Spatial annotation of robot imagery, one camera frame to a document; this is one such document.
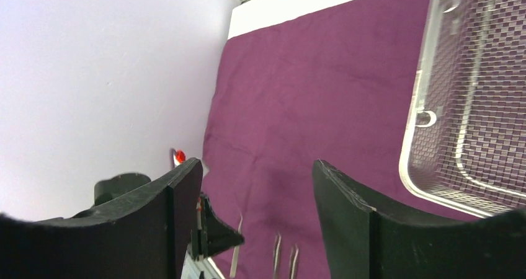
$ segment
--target metal basket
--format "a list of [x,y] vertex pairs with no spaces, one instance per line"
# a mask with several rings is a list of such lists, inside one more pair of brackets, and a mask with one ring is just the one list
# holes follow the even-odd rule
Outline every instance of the metal basket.
[[400,176],[476,216],[526,205],[526,0],[431,0]]

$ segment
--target wall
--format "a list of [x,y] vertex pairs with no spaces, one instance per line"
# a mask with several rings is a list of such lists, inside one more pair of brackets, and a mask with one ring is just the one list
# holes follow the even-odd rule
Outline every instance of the wall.
[[0,0],[0,210],[69,217],[200,157],[234,0]]
[[234,9],[228,38],[351,0],[250,0]]

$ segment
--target purple cloth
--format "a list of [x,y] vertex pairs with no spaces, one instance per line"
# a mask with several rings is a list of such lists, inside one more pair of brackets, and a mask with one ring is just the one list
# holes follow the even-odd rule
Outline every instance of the purple cloth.
[[[298,278],[329,278],[311,167],[325,159],[387,196],[456,219],[411,195],[398,159],[429,0],[355,0],[228,41],[204,144],[203,181],[220,218],[246,243],[236,278],[280,276],[291,247]],[[215,258],[227,275],[232,251]]]

